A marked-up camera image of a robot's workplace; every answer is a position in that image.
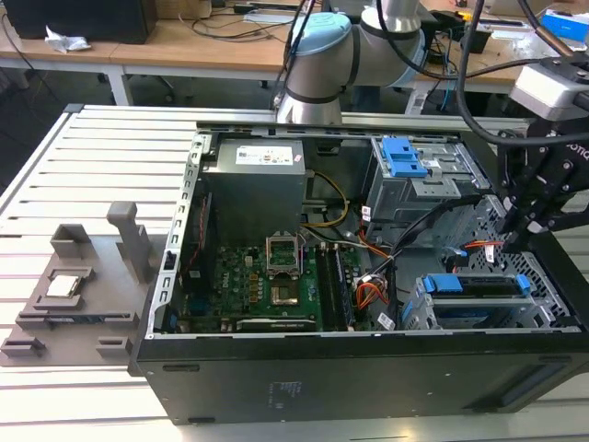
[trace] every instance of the wooden desk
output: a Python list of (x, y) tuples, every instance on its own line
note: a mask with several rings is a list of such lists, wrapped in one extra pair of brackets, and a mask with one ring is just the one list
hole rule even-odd
[[(239, 17), (212, 17), (206, 20), (214, 35), (232, 35), (260, 29), (254, 23), (239, 22)], [(268, 29), (284, 41), (288, 26)], [(203, 25), (198, 30), (205, 32)], [(260, 30), (256, 37), (263, 37)], [(241, 43), (220, 41), (196, 35), (179, 20), (159, 20), (156, 29), (144, 45), (120, 44), (110, 55), (115, 64), (147, 64), (174, 67), (197, 67), (241, 71), (267, 71), (277, 74), (283, 64), (284, 43), (275, 39)]]
[[(422, 0), (430, 9), (455, 10), (454, 0)], [(235, 17), (220, 16), (207, 20), (211, 26), (223, 26)], [(198, 29), (205, 31), (202, 25)], [(219, 35), (237, 34), (256, 29), (253, 23), (238, 22), (229, 26), (210, 28)], [(117, 104), (133, 104), (127, 85), (127, 75), (193, 76), (233, 78), (250, 80), (273, 80), (283, 62), (283, 43), (278, 40), (237, 43), (219, 41), (195, 35), (179, 20), (160, 20), (145, 45), (128, 45), (91, 41), (92, 49), (84, 52), (63, 54), (52, 50), (43, 40), (21, 40), (13, 29), (9, 33), (18, 48), (31, 64), (40, 70), (64, 70), (103, 73), (109, 77)], [(284, 40), (287, 27), (273, 29), (271, 34)], [(483, 54), (470, 56), (469, 70), (504, 63), (518, 56), (511, 50), (510, 43), (490, 39)], [(457, 64), (461, 51), (458, 43), (452, 45), (450, 58)], [(27, 68), (18, 53), (0, 32), (0, 65), (3, 67)], [(439, 66), (428, 66), (441, 72)], [(521, 68), (495, 72), (470, 79), (467, 90), (479, 92), (507, 92), (519, 75)], [(416, 76), (408, 85), (413, 89), (409, 113), (421, 112), (413, 106), (419, 97), (434, 85), (431, 78)]]

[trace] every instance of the power supply label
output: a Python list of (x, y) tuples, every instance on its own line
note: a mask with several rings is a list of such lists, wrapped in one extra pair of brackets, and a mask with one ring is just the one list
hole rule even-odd
[(292, 166), (293, 149), (288, 145), (241, 145), (236, 164), (250, 166)]

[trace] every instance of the desk leg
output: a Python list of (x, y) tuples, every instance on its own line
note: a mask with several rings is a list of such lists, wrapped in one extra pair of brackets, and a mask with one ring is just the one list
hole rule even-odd
[(411, 91), (407, 108), (405, 108), (405, 115), (421, 115), (425, 99), (430, 92), (429, 84), (417, 83), (415, 88)]
[(109, 76), (110, 88), (112, 89), (112, 95), (114, 95), (114, 101), (117, 106), (132, 106), (133, 95), (129, 88), (129, 82), (127, 81), (127, 75), (123, 72), (120, 66), (109, 66), (105, 72)]

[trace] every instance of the blue plastic latch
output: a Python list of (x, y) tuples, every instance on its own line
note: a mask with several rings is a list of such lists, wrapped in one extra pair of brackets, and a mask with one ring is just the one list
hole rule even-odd
[(417, 151), (409, 138), (383, 138), (383, 153), (388, 161), (417, 161)]
[(455, 274), (432, 274), (431, 278), (438, 292), (462, 292), (462, 284)]
[(425, 178), (427, 169), (418, 160), (409, 138), (383, 138), (383, 155), (393, 178)]
[(426, 276), (423, 278), (423, 286), (425, 287), (425, 291), (427, 293), (435, 292), (435, 284), (433, 283), (431, 276)]
[(515, 281), (517, 281), (519, 288), (522, 289), (522, 293), (526, 296), (529, 296), (532, 293), (532, 285), (530, 284), (529, 279), (524, 274), (518, 274), (515, 277)]
[(407, 304), (407, 306), (403, 310), (403, 314), (401, 315), (401, 322), (404, 321), (409, 316), (409, 314), (411, 313), (412, 310), (413, 310), (413, 301), (409, 301), (409, 304)]
[(427, 169), (424, 169), (418, 161), (391, 161), (390, 175), (393, 178), (425, 178)]

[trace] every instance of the white sticker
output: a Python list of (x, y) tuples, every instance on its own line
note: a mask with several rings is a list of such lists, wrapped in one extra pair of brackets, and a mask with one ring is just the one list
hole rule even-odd
[(440, 169), (440, 163), (438, 163), (437, 159), (423, 159), (422, 166), (424, 166), (425, 168), (439, 168)]
[(377, 319), (378, 323), (385, 327), (387, 330), (393, 330), (395, 328), (395, 322), (389, 318), (386, 314), (381, 313)]
[(487, 262), (495, 263), (495, 246), (485, 246), (485, 258)]
[(372, 212), (372, 209), (370, 207), (368, 207), (367, 205), (362, 206), (362, 219), (363, 219), (363, 221), (366, 221), (367, 223), (370, 222), (370, 220), (372, 219), (372, 217), (370, 215), (371, 212)]
[(241, 145), (237, 148), (236, 164), (292, 166), (293, 149), (287, 145)]

